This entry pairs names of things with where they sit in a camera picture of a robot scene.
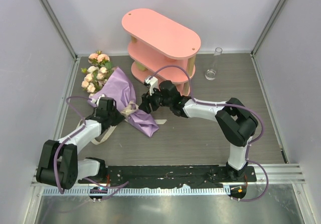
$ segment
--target clear glass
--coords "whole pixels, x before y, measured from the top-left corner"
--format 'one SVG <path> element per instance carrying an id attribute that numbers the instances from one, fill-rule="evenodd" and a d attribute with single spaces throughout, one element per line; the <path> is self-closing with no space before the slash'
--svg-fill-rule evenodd
<path id="1" fill-rule="evenodd" d="M 218 64 L 219 64 L 219 61 L 220 61 L 220 55 L 222 54 L 222 51 L 223 50 L 220 47 L 217 47 L 215 49 L 213 63 L 211 64 L 210 68 L 205 73 L 206 79 L 214 80 L 216 78 Z"/>

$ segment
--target metal frame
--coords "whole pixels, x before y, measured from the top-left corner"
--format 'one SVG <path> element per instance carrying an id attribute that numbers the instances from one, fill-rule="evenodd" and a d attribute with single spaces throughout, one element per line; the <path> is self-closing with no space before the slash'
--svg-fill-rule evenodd
<path id="1" fill-rule="evenodd" d="M 267 94 L 266 94 L 266 91 L 265 91 L 265 87 L 264 87 L 264 83 L 263 83 L 263 77 L 262 77 L 260 69 L 259 69 L 259 67 L 257 65 L 256 57 L 251 55 L 251 58 L 252 58 L 253 66 L 254 66 L 254 69 L 255 69 L 255 72 L 256 72 L 256 75 L 257 75 L 257 79 L 259 81 L 259 84 L 260 84 L 260 87 L 261 87 L 261 90 L 262 90 L 262 93 L 263 93 L 265 104 L 266 104 L 267 110 L 268 110 L 270 118 L 271 118 L 271 122 L 272 122 L 274 131 L 275 131 L 275 135 L 276 135 L 276 139 L 277 139 L 277 141 L 279 143 L 279 146 L 280 146 L 280 148 L 281 148 L 281 150 L 283 152 L 282 154 L 283 154 L 284 162 L 285 163 L 289 163 L 289 161 L 287 159 L 287 156 L 286 156 L 286 148 L 283 145 L 282 137 L 281 137 L 281 134 L 280 134 L 280 132 L 278 130 L 278 124 L 276 123 L 276 120 L 274 118 L 273 111 L 272 111 L 270 102 L 268 100 L 268 97 L 267 97 Z"/>
<path id="2" fill-rule="evenodd" d="M 287 0 L 279 0 L 278 3 L 276 4 L 273 12 L 272 12 L 272 15 L 270 16 L 270 19 L 267 21 L 259 39 L 257 40 L 255 46 L 254 46 L 254 49 L 253 51 L 251 52 L 251 54 L 253 56 L 255 56 L 255 54 L 257 53 L 258 49 L 260 48 L 262 42 L 264 41 L 267 33 L 270 31 L 271 27 L 273 26 L 276 18 L 278 17 L 278 15 L 280 14 L 281 10 L 283 9 L 285 3 L 286 3 Z"/>
<path id="3" fill-rule="evenodd" d="M 63 129 L 63 126 L 64 126 L 64 122 L 65 122 L 65 118 L 66 118 L 67 110 L 68 110 L 68 106 L 65 103 L 65 99 L 67 97 L 69 97 L 71 95 L 71 93 L 72 93 L 72 89 L 74 87 L 74 83 L 75 83 L 75 79 L 76 79 L 79 63 L 80 63 L 80 57 L 78 57 L 76 59 L 76 61 L 74 61 L 74 64 L 73 64 L 73 66 L 71 68 L 71 71 L 70 71 L 70 74 L 68 76 L 67 87 L 66 87 L 64 96 L 62 97 L 63 102 L 62 102 L 62 104 L 60 106 L 60 109 L 59 109 L 59 112 L 58 112 L 59 116 L 58 116 L 56 129 L 55 129 L 54 136 L 53 136 L 54 140 L 59 139 L 60 136 L 61 136 L 61 133 L 62 133 L 62 129 Z"/>
<path id="4" fill-rule="evenodd" d="M 54 11 L 52 10 L 48 0 L 39 0 L 40 3 L 42 4 L 42 6 L 44 7 L 48 17 L 50 18 L 51 22 L 53 23 L 54 27 L 56 28 L 59 36 L 61 37 L 62 41 L 64 42 L 64 44 L 66 45 L 70 55 L 72 56 L 72 58 L 74 60 L 77 59 L 77 54 L 75 53 L 75 50 L 73 49 L 73 47 L 71 46 L 64 30 L 62 29 Z"/>

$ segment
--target white wall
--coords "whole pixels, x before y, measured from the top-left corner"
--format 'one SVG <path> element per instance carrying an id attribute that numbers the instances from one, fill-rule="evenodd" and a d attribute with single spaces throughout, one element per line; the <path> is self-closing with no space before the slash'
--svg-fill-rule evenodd
<path id="1" fill-rule="evenodd" d="M 321 0 L 289 0 L 257 59 L 289 160 L 321 206 Z"/>
<path id="2" fill-rule="evenodd" d="M 150 8 L 196 31 L 203 51 L 253 49 L 278 0 L 48 0 L 78 54 L 126 53 L 124 14 Z"/>
<path id="3" fill-rule="evenodd" d="M 71 65 L 38 0 L 0 0 L 0 223 L 22 223 Z"/>

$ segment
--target beige ribbon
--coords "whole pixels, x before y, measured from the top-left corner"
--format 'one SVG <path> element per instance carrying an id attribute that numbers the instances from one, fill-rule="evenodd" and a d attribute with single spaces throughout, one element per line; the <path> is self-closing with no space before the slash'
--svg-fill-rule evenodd
<path id="1" fill-rule="evenodd" d="M 130 101 L 128 103 L 127 107 L 125 107 L 122 111 L 120 111 L 120 113 L 121 113 L 121 115 L 123 115 L 125 117 L 125 121 L 128 122 L 127 119 L 129 117 L 129 115 L 133 114 L 137 110 L 138 110 L 138 105 L 134 101 Z M 99 145 L 99 144 L 105 142 L 109 138 L 109 136 L 111 136 L 112 132 L 114 132 L 116 127 L 117 126 L 110 126 L 100 141 L 93 139 L 93 140 L 91 140 L 91 142 L 94 145 Z"/>
<path id="2" fill-rule="evenodd" d="M 120 111 L 121 115 L 123 115 L 126 120 L 128 119 L 128 116 L 133 114 L 138 110 L 138 105 L 134 101 L 129 101 L 127 107 L 125 107 L 122 111 Z"/>

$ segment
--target pink shelf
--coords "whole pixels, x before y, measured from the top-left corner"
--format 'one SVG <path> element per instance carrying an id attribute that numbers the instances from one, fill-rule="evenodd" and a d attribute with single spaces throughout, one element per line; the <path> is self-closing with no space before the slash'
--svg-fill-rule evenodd
<path id="1" fill-rule="evenodd" d="M 144 83 L 145 79 L 148 77 L 148 76 L 151 76 L 152 75 L 152 72 L 146 70 L 146 71 L 140 71 L 137 66 L 136 66 L 136 63 L 134 62 L 132 65 L 131 65 L 131 72 L 132 74 L 134 75 L 134 77 L 139 80 L 140 82 Z M 158 77 L 158 84 L 160 84 L 161 82 L 164 81 L 164 79 Z M 184 87 L 184 84 L 178 84 L 176 85 L 177 87 L 177 90 L 183 95 L 183 87 Z"/>
<path id="2" fill-rule="evenodd" d="M 139 62 L 141 65 L 146 67 L 151 72 L 156 72 L 161 67 L 167 65 L 176 65 L 180 66 L 183 69 L 187 68 L 187 59 L 184 60 L 175 60 L 174 62 L 168 62 L 165 60 L 165 56 L 159 53 L 158 51 L 152 49 L 141 41 L 136 43 L 130 42 L 128 45 L 128 53 L 135 61 Z M 165 68 L 157 74 L 159 77 L 170 80 L 174 84 L 181 84 L 188 81 L 184 72 L 178 68 Z"/>
<path id="3" fill-rule="evenodd" d="M 201 47 L 194 31 L 150 9 L 130 11 L 121 23 L 130 35 L 169 58 L 190 58 Z"/>

